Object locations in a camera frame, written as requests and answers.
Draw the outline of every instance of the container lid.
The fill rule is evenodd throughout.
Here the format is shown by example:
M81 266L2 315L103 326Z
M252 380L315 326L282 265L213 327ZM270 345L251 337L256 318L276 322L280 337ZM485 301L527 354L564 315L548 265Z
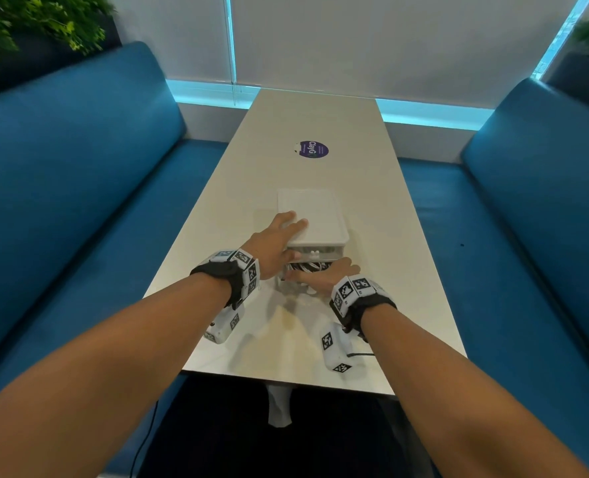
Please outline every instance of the container lid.
M329 189L280 189L279 213L296 211L306 218L306 230L290 240L288 246L344 247L350 240L337 197Z

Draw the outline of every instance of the sofa backrest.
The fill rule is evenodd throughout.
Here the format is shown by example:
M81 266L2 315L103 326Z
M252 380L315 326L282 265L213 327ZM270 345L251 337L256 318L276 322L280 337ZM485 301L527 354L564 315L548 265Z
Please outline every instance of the sofa backrest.
M463 161L589 341L589 107L524 80Z
M0 342L184 133L141 42L0 94Z

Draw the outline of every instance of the black cable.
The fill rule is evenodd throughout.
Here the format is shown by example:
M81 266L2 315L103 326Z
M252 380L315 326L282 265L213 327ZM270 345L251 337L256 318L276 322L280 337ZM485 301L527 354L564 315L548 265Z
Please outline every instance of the black cable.
M129 478L133 478L133 471L135 470L135 463L137 463L137 457L139 456L139 452L144 447L144 443L146 442L146 440L150 436L150 432L153 430L153 423L155 422L155 414L157 414L157 407L158 406L159 406L159 401L155 402L155 409L153 409L153 417L150 419L150 426L148 426L148 433L146 433L146 436L144 437L144 441L142 441L141 444L139 445L139 449L135 453L135 458L133 458L133 464L131 466L131 474L129 475Z

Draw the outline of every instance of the purple sticker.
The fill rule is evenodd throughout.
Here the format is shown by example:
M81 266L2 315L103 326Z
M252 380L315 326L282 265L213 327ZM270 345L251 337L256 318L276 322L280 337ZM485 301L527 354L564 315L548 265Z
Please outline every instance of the purple sticker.
M325 144L316 141L301 141L301 150L299 151L301 156L317 159L328 155L329 152L330 150Z

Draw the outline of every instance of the seat cushion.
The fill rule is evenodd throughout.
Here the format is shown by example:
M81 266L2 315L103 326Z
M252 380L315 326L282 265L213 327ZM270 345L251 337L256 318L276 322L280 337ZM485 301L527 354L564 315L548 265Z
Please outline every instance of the seat cushion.
M141 42L0 94L0 342L184 132Z
M225 149L223 143L185 141L162 161L0 349L0 390L48 353L144 296ZM142 429L145 433L146 420ZM141 433L127 451L133 452L140 438ZM118 471L131 454L118 456L111 470Z
M589 341L589 107L524 80L463 160Z
M468 357L589 466L589 364L461 166L400 160Z

